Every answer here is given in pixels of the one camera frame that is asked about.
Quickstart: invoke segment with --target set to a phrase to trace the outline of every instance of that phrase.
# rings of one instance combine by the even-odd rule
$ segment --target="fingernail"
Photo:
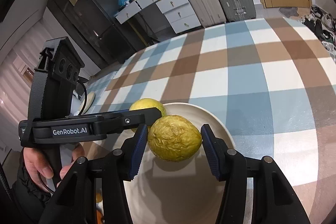
[[[43,176],[47,179],[51,179],[54,176],[54,173],[50,167],[45,167],[42,169]]]

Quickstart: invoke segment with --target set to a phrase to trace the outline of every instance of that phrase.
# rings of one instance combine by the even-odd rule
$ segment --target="silver bolt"
[[[120,156],[123,153],[123,151],[119,148],[113,150],[113,155]]]
[[[237,151],[234,150],[234,149],[232,149],[232,148],[228,149],[226,152],[227,152],[229,155],[231,155],[231,156],[234,156],[234,155],[237,154]]]
[[[78,162],[79,164],[82,164],[82,163],[85,162],[85,160],[86,160],[85,157],[79,157],[79,158],[77,159],[77,162]]]
[[[268,164],[270,164],[273,161],[273,159],[270,156],[266,156],[266,157],[264,157],[264,161],[266,161]]]

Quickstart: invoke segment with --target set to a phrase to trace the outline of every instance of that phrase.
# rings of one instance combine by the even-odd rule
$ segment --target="black refrigerator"
[[[120,24],[118,0],[48,0],[47,7],[99,68],[124,63],[152,41],[135,19]]]

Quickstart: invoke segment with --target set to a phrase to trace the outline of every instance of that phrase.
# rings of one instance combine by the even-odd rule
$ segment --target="wrinkled yellow fruit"
[[[143,99],[137,100],[131,105],[129,110],[138,110],[138,109],[151,108],[151,107],[156,107],[158,110],[160,110],[163,117],[167,115],[166,109],[163,106],[163,104],[161,104],[159,101],[152,99],[152,98],[143,98]]]
[[[197,152],[202,144],[202,136],[186,118],[167,115],[152,125],[148,133],[148,144],[160,159],[182,161]]]

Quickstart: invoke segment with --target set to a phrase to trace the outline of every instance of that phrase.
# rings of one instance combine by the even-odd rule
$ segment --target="table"
[[[253,19],[137,52],[90,113],[127,109],[146,97],[203,107],[226,125],[243,155],[274,158],[314,224],[336,203],[335,91],[336,65],[306,26],[287,18]],[[114,141],[84,148],[90,157],[102,156]]]

